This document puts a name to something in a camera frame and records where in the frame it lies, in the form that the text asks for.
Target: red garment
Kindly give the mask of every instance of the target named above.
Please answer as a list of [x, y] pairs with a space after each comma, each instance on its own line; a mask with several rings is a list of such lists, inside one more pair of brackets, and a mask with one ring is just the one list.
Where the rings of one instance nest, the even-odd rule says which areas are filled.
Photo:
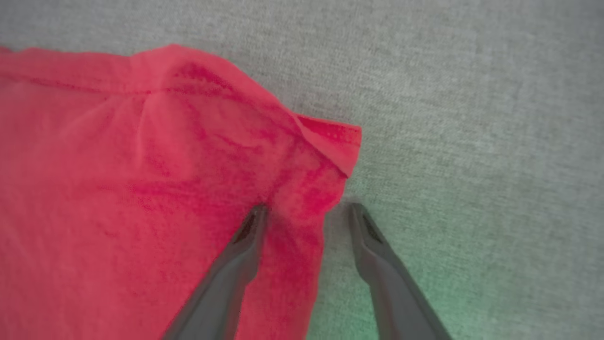
[[0, 338], [161, 337], [264, 201], [237, 338], [303, 339], [360, 138], [201, 51], [0, 52]]

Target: red fabric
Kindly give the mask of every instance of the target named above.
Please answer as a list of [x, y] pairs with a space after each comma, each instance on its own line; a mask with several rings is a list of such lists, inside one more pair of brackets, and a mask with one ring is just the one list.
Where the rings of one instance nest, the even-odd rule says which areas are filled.
[[201, 51], [0, 52], [0, 338], [159, 338], [264, 201], [237, 338], [303, 339], [360, 138]]

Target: gray fabric surface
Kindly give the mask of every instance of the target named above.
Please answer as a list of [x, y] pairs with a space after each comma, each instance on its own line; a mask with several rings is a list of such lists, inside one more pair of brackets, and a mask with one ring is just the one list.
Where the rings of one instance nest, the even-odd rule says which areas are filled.
[[[0, 44], [219, 54], [361, 125], [358, 196], [457, 339], [604, 338], [604, 2], [3, 0]], [[309, 339], [377, 338], [336, 209]]]

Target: red cloth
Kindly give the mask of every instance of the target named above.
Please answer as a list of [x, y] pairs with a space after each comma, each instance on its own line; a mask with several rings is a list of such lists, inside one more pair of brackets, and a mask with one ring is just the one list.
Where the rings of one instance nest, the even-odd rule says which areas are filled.
[[0, 52], [0, 338], [161, 337], [264, 201], [237, 338], [303, 339], [360, 138], [201, 51]]

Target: red sleeve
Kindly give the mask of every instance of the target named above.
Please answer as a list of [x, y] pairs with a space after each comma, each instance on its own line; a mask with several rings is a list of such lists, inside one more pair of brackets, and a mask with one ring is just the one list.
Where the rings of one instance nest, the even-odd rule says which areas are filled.
[[238, 339], [304, 339], [361, 130], [179, 46], [0, 52], [0, 338], [155, 339], [259, 202]]

